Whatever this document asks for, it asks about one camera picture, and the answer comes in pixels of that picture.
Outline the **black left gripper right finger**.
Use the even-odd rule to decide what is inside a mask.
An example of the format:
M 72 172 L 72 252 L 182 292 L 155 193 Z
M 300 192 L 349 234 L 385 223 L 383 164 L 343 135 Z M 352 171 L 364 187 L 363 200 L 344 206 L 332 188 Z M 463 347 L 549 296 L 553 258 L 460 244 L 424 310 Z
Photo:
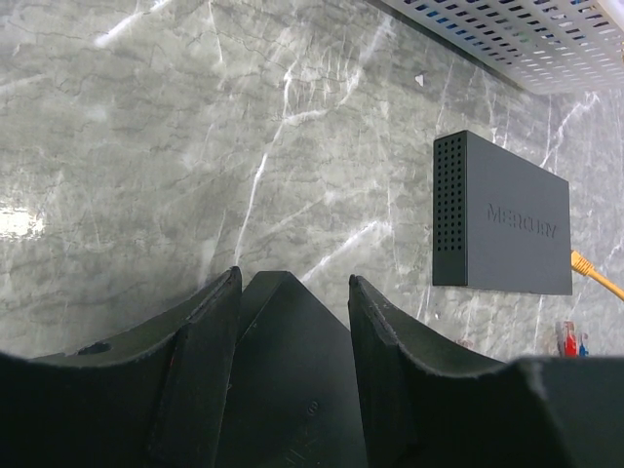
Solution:
M 619 467 L 623 362 L 469 350 L 349 280 L 349 320 L 372 467 Z

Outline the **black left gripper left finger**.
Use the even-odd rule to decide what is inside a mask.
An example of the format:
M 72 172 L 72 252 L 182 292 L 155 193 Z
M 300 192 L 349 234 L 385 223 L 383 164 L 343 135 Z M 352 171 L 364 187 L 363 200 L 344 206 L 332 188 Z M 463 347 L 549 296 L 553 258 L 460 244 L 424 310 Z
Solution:
M 242 275 L 72 354 L 1 357 L 5 467 L 211 467 Z

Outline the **black network switch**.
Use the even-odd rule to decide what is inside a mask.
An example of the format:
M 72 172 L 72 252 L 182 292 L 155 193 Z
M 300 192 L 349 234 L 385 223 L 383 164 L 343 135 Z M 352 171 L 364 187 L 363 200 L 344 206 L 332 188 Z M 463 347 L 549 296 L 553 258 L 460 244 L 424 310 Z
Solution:
M 243 291 L 215 464 L 368 464 L 350 331 L 290 272 Z
M 570 295 L 569 184 L 469 131 L 433 143 L 432 283 Z

